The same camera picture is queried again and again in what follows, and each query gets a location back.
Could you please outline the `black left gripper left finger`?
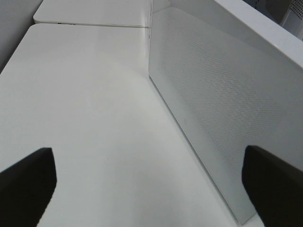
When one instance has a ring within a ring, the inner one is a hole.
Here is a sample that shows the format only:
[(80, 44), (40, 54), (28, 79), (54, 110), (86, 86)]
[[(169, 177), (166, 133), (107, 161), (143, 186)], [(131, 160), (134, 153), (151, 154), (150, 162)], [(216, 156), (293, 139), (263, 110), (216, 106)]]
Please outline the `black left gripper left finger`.
[(0, 225), (36, 227), (57, 184), (52, 148), (40, 148), (0, 173)]

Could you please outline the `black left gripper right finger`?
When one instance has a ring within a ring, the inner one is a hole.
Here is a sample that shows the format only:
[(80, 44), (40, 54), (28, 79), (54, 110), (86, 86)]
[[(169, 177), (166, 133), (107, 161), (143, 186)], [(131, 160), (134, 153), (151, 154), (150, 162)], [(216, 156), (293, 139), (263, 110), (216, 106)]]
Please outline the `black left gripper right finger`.
[(266, 227), (303, 225), (303, 173), (261, 147), (245, 148), (242, 184)]

